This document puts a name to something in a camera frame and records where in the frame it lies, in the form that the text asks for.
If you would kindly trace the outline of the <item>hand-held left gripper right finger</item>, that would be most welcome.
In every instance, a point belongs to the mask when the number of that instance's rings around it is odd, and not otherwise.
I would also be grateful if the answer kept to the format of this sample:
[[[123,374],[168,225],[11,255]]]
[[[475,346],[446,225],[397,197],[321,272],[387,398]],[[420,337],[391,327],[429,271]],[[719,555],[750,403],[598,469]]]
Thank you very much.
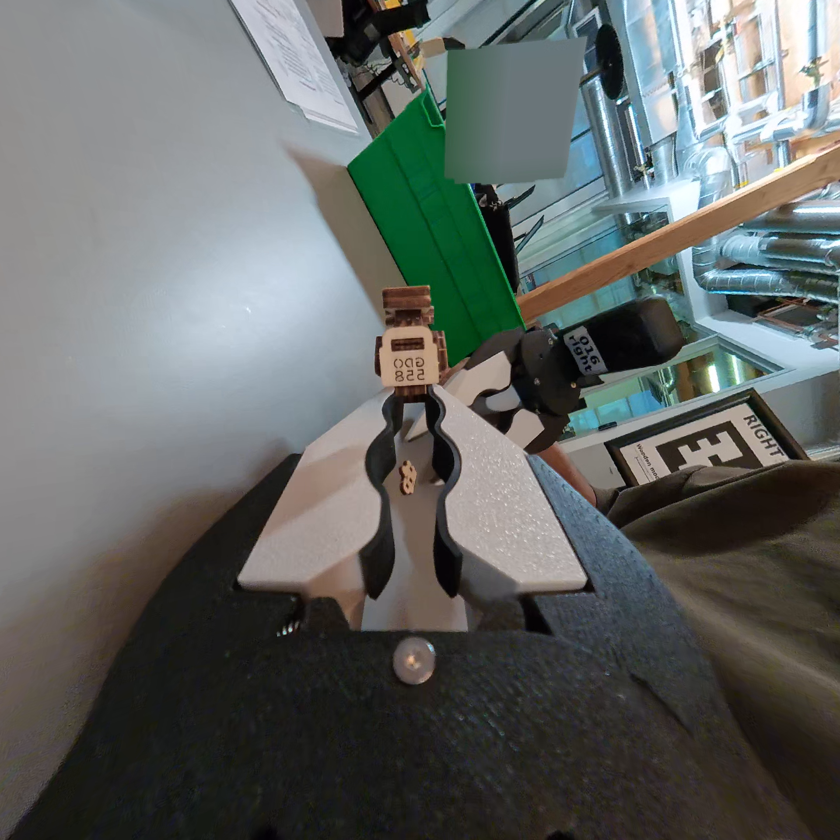
[[[435,386],[425,412],[434,501],[425,628],[465,631],[469,610],[582,591],[587,575],[523,449]]]

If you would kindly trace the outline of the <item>wooden beam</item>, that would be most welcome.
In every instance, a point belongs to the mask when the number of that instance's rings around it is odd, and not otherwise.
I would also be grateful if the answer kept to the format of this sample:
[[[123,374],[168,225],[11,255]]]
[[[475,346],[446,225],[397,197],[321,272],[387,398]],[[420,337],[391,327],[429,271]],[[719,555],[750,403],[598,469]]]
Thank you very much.
[[[834,143],[528,292],[518,300],[522,320],[532,322],[712,236],[793,203],[837,181],[838,176],[839,143]]]

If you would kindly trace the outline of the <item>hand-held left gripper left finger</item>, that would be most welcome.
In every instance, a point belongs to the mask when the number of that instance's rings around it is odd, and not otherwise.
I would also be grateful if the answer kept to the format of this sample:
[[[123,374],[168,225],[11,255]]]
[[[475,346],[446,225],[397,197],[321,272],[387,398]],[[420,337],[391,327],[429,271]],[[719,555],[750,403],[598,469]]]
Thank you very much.
[[[333,599],[361,629],[365,600],[383,593],[395,564],[384,486],[395,410],[385,389],[307,446],[238,574],[242,589]]]

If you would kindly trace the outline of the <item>layered wooden puzzle model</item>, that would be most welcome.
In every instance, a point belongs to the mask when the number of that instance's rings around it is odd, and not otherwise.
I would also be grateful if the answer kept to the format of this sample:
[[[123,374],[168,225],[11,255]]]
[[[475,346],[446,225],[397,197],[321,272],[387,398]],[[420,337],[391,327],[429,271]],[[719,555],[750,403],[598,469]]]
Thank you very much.
[[[448,370],[445,333],[433,328],[430,287],[386,288],[382,306],[385,331],[375,343],[374,371],[397,399],[423,403]]]

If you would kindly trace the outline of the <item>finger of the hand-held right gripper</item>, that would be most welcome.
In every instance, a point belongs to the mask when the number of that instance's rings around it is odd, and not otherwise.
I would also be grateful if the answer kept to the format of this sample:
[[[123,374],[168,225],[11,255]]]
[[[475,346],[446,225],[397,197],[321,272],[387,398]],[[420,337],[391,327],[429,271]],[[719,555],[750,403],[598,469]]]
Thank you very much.
[[[484,391],[469,406],[500,434],[528,454],[550,448],[550,430],[541,415],[530,411],[513,385],[498,391]]]
[[[525,329],[496,333],[448,372],[448,393],[479,397],[504,392],[511,385],[511,369]]]

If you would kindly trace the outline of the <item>grey desk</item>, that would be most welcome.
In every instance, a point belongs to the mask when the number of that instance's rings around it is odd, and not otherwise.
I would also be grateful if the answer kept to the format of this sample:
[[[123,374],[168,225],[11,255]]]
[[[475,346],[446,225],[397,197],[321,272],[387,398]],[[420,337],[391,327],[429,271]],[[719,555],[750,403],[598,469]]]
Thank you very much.
[[[402,277],[229,2],[2,2],[2,838],[165,576],[379,391]]]

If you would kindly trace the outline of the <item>person's right forearm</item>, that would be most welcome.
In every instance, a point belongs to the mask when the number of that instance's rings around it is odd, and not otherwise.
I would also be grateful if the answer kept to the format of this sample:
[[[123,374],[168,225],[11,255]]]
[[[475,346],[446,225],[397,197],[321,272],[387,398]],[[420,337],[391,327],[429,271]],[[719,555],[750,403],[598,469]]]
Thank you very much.
[[[584,499],[586,499],[595,508],[597,507],[597,497],[595,489],[587,478],[579,471],[571,457],[558,444],[546,448],[539,454],[540,458],[548,465],[556,474],[568,483],[575,491],[577,491]]]

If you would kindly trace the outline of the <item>green plastic bin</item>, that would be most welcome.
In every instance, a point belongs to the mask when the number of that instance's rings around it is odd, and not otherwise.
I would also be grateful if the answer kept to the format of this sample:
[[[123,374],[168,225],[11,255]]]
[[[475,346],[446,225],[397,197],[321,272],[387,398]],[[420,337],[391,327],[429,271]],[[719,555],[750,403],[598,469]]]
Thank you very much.
[[[453,366],[524,325],[471,187],[445,177],[445,120],[429,91],[348,172],[408,286],[429,286]]]

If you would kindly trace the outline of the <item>silver ventilation ducts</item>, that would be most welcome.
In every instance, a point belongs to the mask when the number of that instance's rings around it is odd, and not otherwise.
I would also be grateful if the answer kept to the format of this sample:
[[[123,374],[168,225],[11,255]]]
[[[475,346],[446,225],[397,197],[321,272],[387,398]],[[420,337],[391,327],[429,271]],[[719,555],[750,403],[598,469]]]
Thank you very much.
[[[580,91],[621,247],[838,143],[838,2],[573,2],[567,33],[593,19]],[[620,280],[701,316],[836,305],[838,180]]]

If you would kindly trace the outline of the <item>paper sheet in plastic sleeve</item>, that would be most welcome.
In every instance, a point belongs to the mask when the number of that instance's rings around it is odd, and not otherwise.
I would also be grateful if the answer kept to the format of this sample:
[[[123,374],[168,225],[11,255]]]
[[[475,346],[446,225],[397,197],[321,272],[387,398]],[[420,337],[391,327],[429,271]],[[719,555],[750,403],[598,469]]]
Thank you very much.
[[[231,1],[284,99],[310,121],[357,134],[355,118],[293,1]]]

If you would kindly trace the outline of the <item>black framed marker sign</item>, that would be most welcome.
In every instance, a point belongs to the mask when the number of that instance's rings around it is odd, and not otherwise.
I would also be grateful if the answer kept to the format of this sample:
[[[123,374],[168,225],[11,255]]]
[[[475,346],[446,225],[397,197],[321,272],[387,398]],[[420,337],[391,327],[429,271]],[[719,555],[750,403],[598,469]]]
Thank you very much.
[[[753,388],[615,437],[605,448],[630,487],[690,467],[760,469],[809,460]]]

